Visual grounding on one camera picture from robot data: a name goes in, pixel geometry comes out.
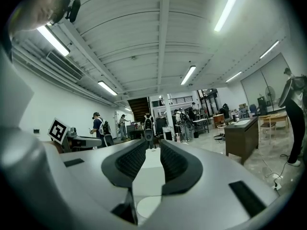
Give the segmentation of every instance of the ceiling light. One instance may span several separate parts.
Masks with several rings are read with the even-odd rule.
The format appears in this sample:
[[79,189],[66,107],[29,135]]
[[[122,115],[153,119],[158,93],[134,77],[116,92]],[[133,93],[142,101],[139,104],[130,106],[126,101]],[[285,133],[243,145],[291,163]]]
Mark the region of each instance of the ceiling light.
[[186,74],[185,78],[184,78],[183,81],[181,82],[181,85],[184,85],[184,84],[188,81],[189,77],[192,75],[192,73],[193,73],[193,71],[194,71],[195,69],[196,69],[196,66],[191,66],[191,67],[190,67],[188,73]]
[[70,50],[55,36],[48,26],[41,26],[37,29],[63,56],[67,56]]
[[267,51],[265,51],[265,53],[262,56],[260,56],[260,59],[265,57],[278,44],[279,44],[279,41],[277,40]]
[[112,95],[117,95],[116,92],[114,92],[109,86],[107,86],[103,81],[99,81],[98,84],[103,87],[105,90],[110,92]]
[[225,21],[227,20],[227,17],[228,15],[230,14],[230,11],[232,10],[232,7],[234,6],[236,0],[228,0],[227,1],[227,4],[222,12],[222,15],[219,19],[219,21],[217,22],[216,24],[216,27],[215,27],[215,31],[216,32],[219,32],[221,30],[221,28],[223,27]]
[[230,79],[228,79],[226,82],[229,82],[230,80],[234,79],[236,76],[239,76],[242,72],[237,73],[235,76],[231,77]]

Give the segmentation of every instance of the air vent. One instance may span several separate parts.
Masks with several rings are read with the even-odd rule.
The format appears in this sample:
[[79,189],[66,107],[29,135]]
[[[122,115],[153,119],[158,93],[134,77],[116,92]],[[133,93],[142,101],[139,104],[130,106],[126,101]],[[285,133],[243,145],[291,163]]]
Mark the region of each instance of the air vent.
[[82,78],[82,72],[77,69],[73,64],[71,64],[65,57],[57,54],[54,51],[49,52],[46,59],[52,61],[52,63],[57,66],[60,70],[72,75],[73,77],[80,80]]

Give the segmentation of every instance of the box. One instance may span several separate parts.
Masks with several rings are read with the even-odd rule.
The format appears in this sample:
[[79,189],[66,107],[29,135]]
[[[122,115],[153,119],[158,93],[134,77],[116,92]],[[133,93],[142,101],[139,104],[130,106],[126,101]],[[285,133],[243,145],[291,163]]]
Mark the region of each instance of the box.
[[244,108],[246,107],[246,103],[239,105],[239,108]]

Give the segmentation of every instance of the floor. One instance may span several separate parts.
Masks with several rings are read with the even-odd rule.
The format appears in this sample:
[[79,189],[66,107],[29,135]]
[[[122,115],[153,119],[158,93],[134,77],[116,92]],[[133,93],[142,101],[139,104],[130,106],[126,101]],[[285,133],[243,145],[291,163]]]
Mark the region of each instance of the floor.
[[[293,167],[285,164],[286,157],[280,157],[281,154],[289,155],[293,144],[293,132],[280,122],[277,123],[276,132],[272,132],[271,144],[269,144],[269,135],[265,138],[265,133],[260,134],[259,149],[255,149],[251,156],[244,163],[244,167],[263,180],[268,186],[274,186],[276,174],[282,172],[282,178],[276,179],[281,185],[278,190],[280,195],[286,194],[295,188],[304,164],[301,160],[300,167]],[[210,132],[201,133],[199,138],[194,138],[187,143],[190,146],[225,154],[225,142],[216,141],[213,136],[218,135],[217,129],[210,129]],[[154,212],[161,200],[161,186],[165,183],[164,171],[160,163],[160,149],[148,149],[146,151],[146,161],[139,174],[133,182],[133,194],[139,225]],[[240,163],[241,158],[229,154],[229,158]]]

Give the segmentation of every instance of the wooden chair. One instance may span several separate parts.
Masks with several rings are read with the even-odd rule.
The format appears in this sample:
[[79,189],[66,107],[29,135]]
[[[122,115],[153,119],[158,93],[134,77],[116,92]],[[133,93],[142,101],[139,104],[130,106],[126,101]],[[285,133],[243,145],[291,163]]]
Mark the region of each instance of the wooden chair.
[[275,132],[274,134],[276,134],[276,122],[271,122],[271,115],[265,115],[265,116],[259,116],[260,119],[260,134],[259,134],[259,138],[261,140],[261,129],[264,130],[270,130],[270,143],[271,144],[271,137],[272,137],[272,127],[274,127]]

